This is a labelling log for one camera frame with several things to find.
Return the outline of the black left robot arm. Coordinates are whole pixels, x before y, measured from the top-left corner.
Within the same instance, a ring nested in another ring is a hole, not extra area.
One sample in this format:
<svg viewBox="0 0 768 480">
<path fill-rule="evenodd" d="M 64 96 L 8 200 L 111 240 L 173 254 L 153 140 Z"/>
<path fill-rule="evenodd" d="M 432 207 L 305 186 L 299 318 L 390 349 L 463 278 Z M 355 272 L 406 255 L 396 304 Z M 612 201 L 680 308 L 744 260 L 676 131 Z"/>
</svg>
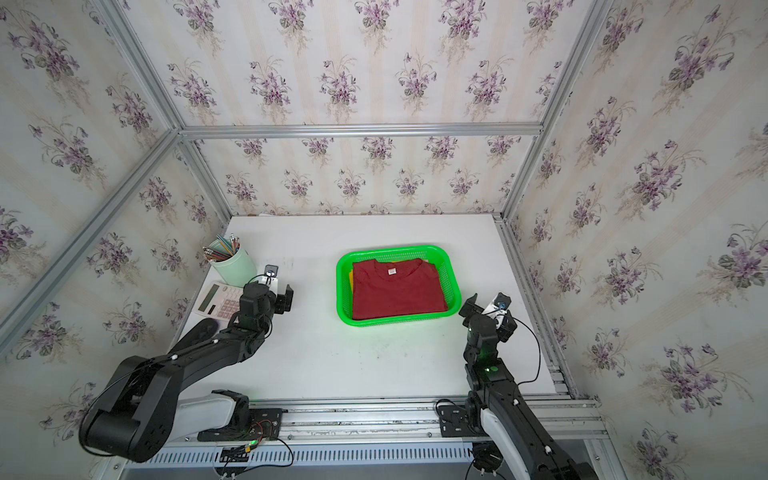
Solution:
<svg viewBox="0 0 768 480">
<path fill-rule="evenodd" d="M 268 338 L 274 317 L 290 311 L 293 297 L 291 287 L 276 293 L 266 283 L 249 283 L 226 328 L 205 318 L 168 353 L 123 360 L 83 415 L 80 447 L 94 456 L 143 463 L 182 437 L 246 438 L 253 428 L 246 395 L 231 390 L 187 400 L 180 395 L 196 382 L 250 359 Z"/>
</svg>

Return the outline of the dark red t-shirt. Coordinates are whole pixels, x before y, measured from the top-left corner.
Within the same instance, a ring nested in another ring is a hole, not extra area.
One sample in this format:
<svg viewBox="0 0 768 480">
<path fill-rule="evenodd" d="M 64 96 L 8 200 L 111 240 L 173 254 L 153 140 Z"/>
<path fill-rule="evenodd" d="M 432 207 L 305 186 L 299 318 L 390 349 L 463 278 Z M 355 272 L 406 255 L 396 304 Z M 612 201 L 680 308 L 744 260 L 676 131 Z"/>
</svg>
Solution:
<svg viewBox="0 0 768 480">
<path fill-rule="evenodd" d="M 352 319 L 356 321 L 445 312 L 437 268 L 422 259 L 356 262 L 352 267 Z"/>
</svg>

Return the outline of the pink white calculator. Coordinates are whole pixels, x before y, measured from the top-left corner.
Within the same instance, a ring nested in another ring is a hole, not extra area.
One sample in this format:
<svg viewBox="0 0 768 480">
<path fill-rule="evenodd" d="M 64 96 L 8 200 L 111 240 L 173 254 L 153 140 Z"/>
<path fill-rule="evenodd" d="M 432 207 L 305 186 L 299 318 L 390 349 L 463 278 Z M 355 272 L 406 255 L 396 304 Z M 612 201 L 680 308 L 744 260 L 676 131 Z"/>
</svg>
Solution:
<svg viewBox="0 0 768 480">
<path fill-rule="evenodd" d="M 240 310 L 241 287 L 214 282 L 202 289 L 192 312 L 203 318 L 212 318 L 224 328 L 232 316 Z"/>
</svg>

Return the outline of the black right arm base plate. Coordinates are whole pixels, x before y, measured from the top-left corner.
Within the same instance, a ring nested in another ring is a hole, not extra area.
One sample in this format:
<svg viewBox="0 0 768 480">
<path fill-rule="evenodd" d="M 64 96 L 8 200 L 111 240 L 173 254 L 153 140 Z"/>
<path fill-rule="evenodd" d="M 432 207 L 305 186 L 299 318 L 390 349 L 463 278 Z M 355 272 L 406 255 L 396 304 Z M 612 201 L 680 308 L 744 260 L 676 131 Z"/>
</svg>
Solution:
<svg viewBox="0 0 768 480">
<path fill-rule="evenodd" d="M 440 435 L 443 438 L 481 437 L 481 427 L 471 422 L 467 409 L 450 399 L 439 399 L 434 404 Z"/>
</svg>

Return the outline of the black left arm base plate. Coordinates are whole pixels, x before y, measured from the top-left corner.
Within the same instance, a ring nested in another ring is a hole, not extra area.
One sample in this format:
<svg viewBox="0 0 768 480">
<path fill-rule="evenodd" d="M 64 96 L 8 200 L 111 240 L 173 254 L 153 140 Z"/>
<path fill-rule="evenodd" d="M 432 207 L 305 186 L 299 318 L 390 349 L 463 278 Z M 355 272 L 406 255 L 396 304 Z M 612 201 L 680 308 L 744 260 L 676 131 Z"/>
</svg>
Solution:
<svg viewBox="0 0 768 480">
<path fill-rule="evenodd" d="M 229 424 L 197 434 L 199 442 L 246 442 L 279 436 L 284 411 L 280 408 L 250 409 L 235 413 Z"/>
</svg>

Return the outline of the green plastic basket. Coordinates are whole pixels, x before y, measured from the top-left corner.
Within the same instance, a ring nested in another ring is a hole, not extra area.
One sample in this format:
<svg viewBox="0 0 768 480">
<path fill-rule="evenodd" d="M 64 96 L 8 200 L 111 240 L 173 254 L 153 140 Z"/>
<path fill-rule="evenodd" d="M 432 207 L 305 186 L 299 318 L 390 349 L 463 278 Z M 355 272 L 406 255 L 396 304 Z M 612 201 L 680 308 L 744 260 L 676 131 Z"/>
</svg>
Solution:
<svg viewBox="0 0 768 480">
<path fill-rule="evenodd" d="M 352 270 L 354 263 L 371 259 L 387 263 L 422 259 L 433 264 L 437 268 L 448 309 L 445 312 L 432 314 L 408 315 L 363 321 L 353 320 L 352 290 L 349 285 L 348 272 Z M 461 292 L 453 271 L 450 257 L 443 249 L 434 245 L 416 245 L 351 252 L 342 256 L 336 266 L 336 309 L 340 319 L 351 326 L 362 327 L 450 317 L 459 311 L 462 304 Z"/>
</svg>

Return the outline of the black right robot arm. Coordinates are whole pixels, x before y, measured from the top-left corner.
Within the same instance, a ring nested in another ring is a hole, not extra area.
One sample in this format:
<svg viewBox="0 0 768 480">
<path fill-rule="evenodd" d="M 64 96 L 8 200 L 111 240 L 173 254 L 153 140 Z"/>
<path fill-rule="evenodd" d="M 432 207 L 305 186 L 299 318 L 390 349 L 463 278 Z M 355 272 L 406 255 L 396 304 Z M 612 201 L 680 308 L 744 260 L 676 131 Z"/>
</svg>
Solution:
<svg viewBox="0 0 768 480">
<path fill-rule="evenodd" d="M 498 351 L 517 328 L 500 293 L 486 307 L 469 297 L 459 309 L 467 329 L 463 353 L 470 387 L 465 408 L 469 428 L 490 437 L 515 479 L 595 479 L 587 462 L 576 462 L 528 406 Z"/>
</svg>

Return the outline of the pale green pencil cup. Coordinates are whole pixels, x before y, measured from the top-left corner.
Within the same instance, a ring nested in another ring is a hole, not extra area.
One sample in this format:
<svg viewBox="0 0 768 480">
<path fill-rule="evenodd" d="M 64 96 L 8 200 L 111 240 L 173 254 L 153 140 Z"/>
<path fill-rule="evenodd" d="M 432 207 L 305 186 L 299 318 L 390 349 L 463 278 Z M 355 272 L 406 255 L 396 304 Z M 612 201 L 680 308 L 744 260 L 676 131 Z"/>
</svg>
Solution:
<svg viewBox="0 0 768 480">
<path fill-rule="evenodd" d="M 218 235 L 203 248 L 203 255 L 228 285 L 243 287 L 258 275 L 254 262 L 234 235 Z"/>
</svg>

